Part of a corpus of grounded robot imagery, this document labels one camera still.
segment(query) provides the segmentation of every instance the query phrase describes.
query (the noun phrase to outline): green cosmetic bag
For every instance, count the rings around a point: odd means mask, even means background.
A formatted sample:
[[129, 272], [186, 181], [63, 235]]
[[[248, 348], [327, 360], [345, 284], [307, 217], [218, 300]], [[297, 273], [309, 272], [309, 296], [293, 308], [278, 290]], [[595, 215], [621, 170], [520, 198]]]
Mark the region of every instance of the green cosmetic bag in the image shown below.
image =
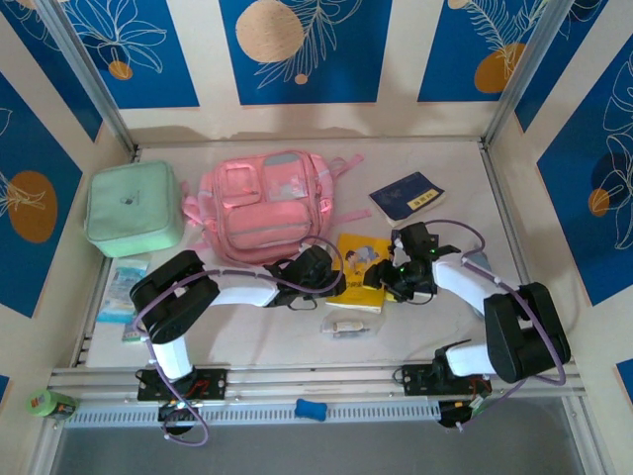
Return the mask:
[[148, 161], [109, 168], [90, 183], [85, 231], [108, 257], [125, 257], [180, 242], [180, 186], [171, 166]]

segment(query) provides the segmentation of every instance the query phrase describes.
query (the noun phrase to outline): cable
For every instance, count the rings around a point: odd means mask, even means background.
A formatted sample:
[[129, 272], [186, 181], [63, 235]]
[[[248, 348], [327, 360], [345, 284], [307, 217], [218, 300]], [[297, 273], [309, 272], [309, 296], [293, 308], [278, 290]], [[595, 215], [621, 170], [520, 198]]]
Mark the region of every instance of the cable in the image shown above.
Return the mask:
[[[532, 309], [530, 309], [530, 307], [527, 304], [527, 302], [525, 302], [525, 300], [518, 294], [518, 292], [516, 292], [514, 289], [512, 289], [505, 282], [500, 281], [500, 279], [498, 279], [498, 277], [496, 277], [495, 275], [491, 274], [487, 270], [482, 269], [481, 267], [471, 263], [468, 260], [469, 256], [471, 256], [473, 254], [476, 254], [478, 252], [482, 252], [484, 250], [484, 248], [486, 247], [486, 240], [484, 239], [484, 236], [479, 231], [477, 231], [475, 228], [473, 228], [473, 227], [471, 227], [471, 226], [469, 226], [469, 225], [467, 225], [465, 223], [462, 223], [461, 221], [456, 221], [456, 220], [431, 220], [431, 221], [427, 221], [426, 224], [427, 225], [432, 225], [432, 224], [456, 225], [456, 226], [459, 226], [461, 228], [467, 229], [468, 231], [473, 233], [479, 239], [480, 245], [478, 247], [476, 247], [474, 249], [471, 249], [468, 252], [464, 252], [464, 254], [462, 256], [462, 265], [464, 267], [466, 267], [467, 269], [469, 269], [470, 271], [478, 274], [479, 276], [484, 277], [485, 279], [490, 280], [491, 282], [494, 282], [498, 287], [503, 289], [505, 292], [509, 293], [514, 298], [514, 300], [516, 300], [516, 302], [521, 306], [521, 309], [523, 309], [525, 314], [529, 317], [530, 321], [532, 322], [532, 325], [534, 326], [534, 328], [536, 328], [536, 331], [538, 332], [539, 336], [541, 337], [541, 339], [545, 343], [545, 346], [547, 347], [547, 350], [550, 353], [550, 356], [552, 357], [552, 360], [554, 361], [556, 369], [558, 370], [559, 379], [555, 380], [555, 379], [551, 379], [551, 378], [548, 378], [548, 377], [545, 377], [545, 376], [540, 376], [540, 375], [536, 375], [536, 376], [533, 376], [533, 377], [535, 379], [538, 379], [539, 381], [543, 381], [543, 382], [548, 383], [548, 384], [552, 384], [552, 385], [555, 385], [555, 386], [564, 386], [567, 383], [567, 375], [565, 374], [565, 368], [563, 367], [563, 362], [561, 361], [561, 358], [558, 355], [558, 352], [556, 351], [556, 348], [554, 348], [554, 343], [552, 342], [551, 338], [545, 332], [545, 329], [543, 329], [543, 326], [538, 321], [538, 319], [536, 318], [536, 315], [534, 315], [534, 312], [532, 312]], [[516, 393], [519, 389], [521, 389], [521, 387], [526, 382], [527, 382], [527, 378], [517, 382], [516, 385], [514, 385], [512, 388], [507, 390], [505, 392], [505, 394], [503, 394], [503, 396], [501, 396], [500, 398], [495, 400], [494, 403], [492, 403], [490, 406], [488, 406], [487, 407], [487, 411], [489, 411], [492, 407], [498, 405], [498, 403], [507, 400], [510, 396], [512, 396], [514, 393]], [[474, 421], [474, 419], [471, 419], [471, 420], [463, 423], [462, 426], [465, 426], [465, 425], [471, 423], [472, 421]]]
[[459, 226], [461, 228], [465, 228], [468, 231], [470, 231], [472, 234], [474, 234], [477, 239], [480, 242], [479, 247], [475, 247], [474, 249], [469, 250], [468, 252], [464, 252], [463, 257], [468, 258], [469, 256], [473, 255], [473, 254], [477, 254], [478, 252], [482, 252], [484, 250], [484, 248], [486, 247], [486, 240], [484, 239], [484, 236], [477, 231], [475, 228], [473, 228], [470, 225], [467, 225], [466, 223], [462, 223], [461, 221], [457, 221], [457, 220], [431, 220], [431, 221], [427, 221], [425, 222], [427, 225], [435, 225], [435, 224], [446, 224], [446, 225], [455, 225], [455, 226]]
[[431, 300], [433, 300], [433, 297], [435, 297], [435, 294], [431, 294], [431, 296], [425, 302], [412, 302], [411, 300], [405, 300], [405, 303], [409, 305], [426, 305], [430, 304]]
[[[320, 240], [320, 241], [324, 242], [326, 245], [328, 245], [329, 247], [331, 247], [334, 250], [334, 253], [336, 254], [336, 257], [338, 258], [338, 263], [340, 265], [340, 268], [341, 269], [343, 268], [343, 256], [340, 253], [340, 250], [338, 250], [338, 248], [330, 240], [326, 239], [325, 237], [309, 235], [309, 236], [306, 236], [303, 239], [301, 239], [299, 244], [302, 244], [303, 242], [305, 242], [308, 239]], [[167, 377], [167, 375], [163, 371], [162, 367], [158, 363], [158, 359], [156, 357], [156, 353], [155, 353], [154, 348], [153, 348], [153, 346], [151, 344], [151, 340], [149, 339], [149, 334], [147, 333], [146, 330], [144, 330], [140, 326], [140, 323], [142, 322], [142, 319], [149, 312], [151, 312], [154, 309], [154, 307], [156, 307], [159, 303], [161, 303], [163, 300], [165, 300], [167, 297], [169, 297], [171, 294], [173, 294], [174, 291], [176, 291], [178, 289], [181, 289], [183, 287], [186, 287], [187, 285], [189, 285], [190, 283], [192, 283], [192, 282], [194, 282], [196, 280], [202, 279], [204, 277], [212, 276], [212, 275], [215, 275], [215, 276], [241, 275], [241, 276], [253, 277], [255, 279], [262, 279], [262, 280], [267, 280], [269, 282], [282, 284], [282, 285], [285, 285], [287, 287], [290, 287], [291, 289], [299, 290], [300, 292], [304, 292], [306, 294], [320, 294], [320, 293], [327, 292], [327, 291], [333, 289], [334, 287], [336, 287], [336, 285], [338, 285], [338, 282], [340, 282], [340, 279], [342, 278], [343, 272], [340, 271], [338, 273], [338, 275], [336, 276], [336, 279], [334, 279], [334, 282], [332, 282], [328, 286], [326, 286], [326, 287], [324, 287], [322, 289], [310, 289], [308, 287], [303, 287], [301, 285], [297, 285], [297, 284], [294, 284], [292, 282], [288, 282], [286, 280], [279, 279], [277, 277], [273, 277], [271, 275], [258, 274], [256, 272], [251, 272], [251, 271], [247, 271], [247, 270], [236, 270], [236, 269], [227, 269], [227, 270], [212, 269], [212, 270], [205, 270], [203, 272], [198, 272], [196, 274], [190, 275], [189, 277], [184, 278], [183, 280], [181, 280], [180, 282], [176, 283], [175, 285], [172, 285], [167, 290], [165, 290], [160, 295], [158, 295], [158, 297], [156, 297], [154, 300], [152, 300], [149, 304], [147, 304], [147, 306], [145, 308], [143, 308], [140, 312], [138, 312], [138, 314], [136, 315], [136, 317], [135, 317], [135, 319], [133, 321], [133, 326], [145, 338], [145, 343], [147, 345], [147, 349], [149, 350], [150, 362], [153, 363], [153, 366], [156, 369], [156, 372], [158, 373], [158, 376], [160, 376], [160, 379], [165, 384], [165, 386], [169, 389], [169, 391], [176, 397], [176, 399], [178, 399], [178, 401], [180, 401], [181, 403], [183, 403], [185, 405], [185, 407], [191, 413], [191, 415], [194, 417], [194, 419], [196, 419], [196, 421], [198, 421], [201, 424], [203, 432], [204, 432], [204, 436], [203, 436], [202, 440], [199, 440], [197, 442], [190, 442], [190, 441], [181, 440], [179, 438], [175, 438], [174, 436], [172, 436], [167, 431], [167, 421], [165, 421], [160, 428], [162, 429], [162, 431], [164, 433], [164, 437], [167, 440], [171, 440], [171, 441], [174, 441], [174, 442], [176, 442], [176, 443], [178, 443], [180, 445], [187, 445], [187, 446], [190, 446], [190, 447], [201, 447], [201, 446], [205, 445], [209, 441], [209, 426], [207, 426], [207, 423], [205, 422], [205, 420], [202, 418], [202, 416], [200, 416], [200, 414], [198, 414], [198, 412], [189, 403], [189, 401], [187, 401], [185, 399], [185, 397], [182, 396], [180, 394], [180, 392], [174, 387], [174, 385], [171, 383], [171, 381], [169, 381], [169, 378]]]
[[463, 265], [464, 265], [464, 267], [466, 267], [471, 272], [474, 272], [477, 275], [479, 275], [481, 277], [484, 277], [487, 280], [490, 280], [490, 281], [495, 282], [495, 283], [498, 282], [498, 284], [497, 284], [498, 287], [500, 287], [505, 292], [510, 294], [514, 298], [514, 300], [516, 300], [516, 302], [523, 309], [523, 312], [525, 312], [527, 314], [527, 316], [529, 317], [530, 321], [532, 322], [532, 325], [536, 329], [536, 332], [539, 334], [539, 336], [541, 337], [541, 339], [545, 343], [545, 347], [549, 351], [550, 356], [552, 356], [552, 360], [554, 361], [554, 364], [556, 365], [556, 369], [558, 370], [558, 375], [559, 375], [559, 379], [558, 380], [547, 378], [545, 376], [539, 376], [539, 375], [534, 376], [534, 378], [536, 378], [536, 379], [538, 379], [540, 381], [549, 383], [549, 384], [553, 384], [555, 386], [564, 386], [565, 383], [567, 383], [567, 376], [565, 374], [565, 369], [563, 368], [563, 362], [561, 361], [561, 358], [558, 355], [558, 352], [556, 351], [556, 348], [554, 348], [554, 343], [552, 342], [550, 337], [547, 335], [547, 332], [545, 332], [545, 329], [543, 328], [541, 323], [538, 321], [538, 319], [536, 318], [536, 315], [534, 315], [534, 312], [532, 312], [532, 309], [530, 309], [530, 307], [527, 304], [527, 302], [525, 302], [525, 300], [518, 294], [518, 292], [516, 292], [514, 289], [512, 289], [505, 282], [498, 281], [498, 279], [494, 275], [489, 273], [488, 271], [486, 271], [486, 270], [484, 270], [484, 269], [472, 264], [468, 260], [466, 262], [464, 262]]

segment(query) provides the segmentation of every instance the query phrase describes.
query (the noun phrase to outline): white table surface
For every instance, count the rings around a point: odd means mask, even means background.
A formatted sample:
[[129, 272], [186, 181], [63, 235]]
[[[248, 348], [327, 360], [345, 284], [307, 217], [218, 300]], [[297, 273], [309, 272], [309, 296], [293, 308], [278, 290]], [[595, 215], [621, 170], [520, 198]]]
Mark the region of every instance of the white table surface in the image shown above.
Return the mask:
[[[233, 142], [147, 148], [141, 160], [165, 160], [177, 177], [188, 180], [197, 191], [200, 176], [219, 160], [262, 151], [304, 148], [327, 159], [349, 158], [362, 153], [365, 161], [340, 178], [336, 185], [335, 208], [346, 213], [371, 208], [368, 194], [414, 171], [421, 171], [447, 192], [436, 208], [419, 215], [426, 221], [453, 219], [468, 223], [483, 233], [486, 253], [493, 271], [518, 280], [503, 231], [497, 205], [475, 142], [423, 142], [418, 140], [341, 140], [310, 142]], [[462, 249], [473, 248], [476, 239], [450, 225], [433, 225], [440, 243]], [[329, 235], [336, 241], [341, 231], [389, 238], [391, 227], [374, 211], [371, 218], [341, 225]], [[199, 229], [187, 227], [180, 245], [154, 252], [150, 268], [155, 269], [177, 252], [195, 242]], [[207, 263], [213, 253], [200, 253]], [[377, 334], [354, 340], [333, 340], [320, 333], [323, 318], [336, 312], [342, 320], [366, 316], [381, 326]], [[144, 344], [122, 343], [123, 326], [96, 324], [86, 366], [143, 367], [148, 358]], [[440, 291], [427, 306], [386, 303], [383, 313], [333, 309], [324, 302], [312, 312], [286, 308], [259, 309], [251, 306], [210, 308], [189, 330], [187, 342], [194, 364], [221, 363], [243, 366], [312, 366], [382, 364], [394, 361], [430, 359], [436, 348], [468, 336], [483, 337], [482, 321], [471, 308], [448, 291]]]

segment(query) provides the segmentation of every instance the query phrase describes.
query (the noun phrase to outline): yellow booklet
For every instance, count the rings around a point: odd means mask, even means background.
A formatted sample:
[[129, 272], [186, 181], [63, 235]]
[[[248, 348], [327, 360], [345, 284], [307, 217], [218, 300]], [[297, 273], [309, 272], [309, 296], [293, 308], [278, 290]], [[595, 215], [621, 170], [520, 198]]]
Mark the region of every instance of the yellow booklet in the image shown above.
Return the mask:
[[[338, 238], [338, 250], [343, 256], [343, 273], [347, 289], [337, 297], [328, 297], [329, 305], [344, 309], [356, 309], [380, 314], [385, 302], [385, 289], [363, 287], [365, 272], [372, 265], [389, 259], [388, 239], [342, 234]], [[334, 269], [339, 270], [338, 262]]]

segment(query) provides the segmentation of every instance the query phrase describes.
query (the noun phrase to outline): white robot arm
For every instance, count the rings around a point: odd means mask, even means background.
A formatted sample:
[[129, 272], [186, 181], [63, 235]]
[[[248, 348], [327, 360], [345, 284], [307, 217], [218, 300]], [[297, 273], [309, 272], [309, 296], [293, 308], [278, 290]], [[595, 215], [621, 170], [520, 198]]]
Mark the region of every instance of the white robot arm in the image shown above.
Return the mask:
[[[537, 316], [561, 361], [569, 361], [567, 339], [543, 285], [501, 282], [486, 269], [465, 262], [459, 249], [438, 247], [424, 223], [402, 229], [398, 244], [410, 262], [399, 267], [391, 260], [376, 264], [367, 271], [364, 285], [384, 286], [397, 301], [403, 302], [413, 298], [414, 288], [420, 282], [432, 283], [459, 296], [485, 316], [486, 342], [464, 342], [446, 348], [445, 361], [453, 376], [496, 373], [507, 382], [515, 382], [554, 366], [542, 335], [534, 328], [519, 326], [518, 319], [528, 320], [528, 315], [517, 304], [517, 295], [527, 301], [529, 313]], [[340, 295], [345, 290], [344, 277], [331, 270], [331, 263], [327, 252], [312, 246], [295, 261], [285, 262], [285, 267], [273, 264], [248, 271], [204, 271], [197, 254], [185, 251], [136, 284], [131, 297], [158, 364], [169, 380], [177, 381], [193, 370], [184, 334], [209, 306], [290, 306], [297, 298]], [[212, 280], [210, 275], [218, 278]], [[171, 290], [174, 285], [182, 287], [183, 282], [183, 289]]]

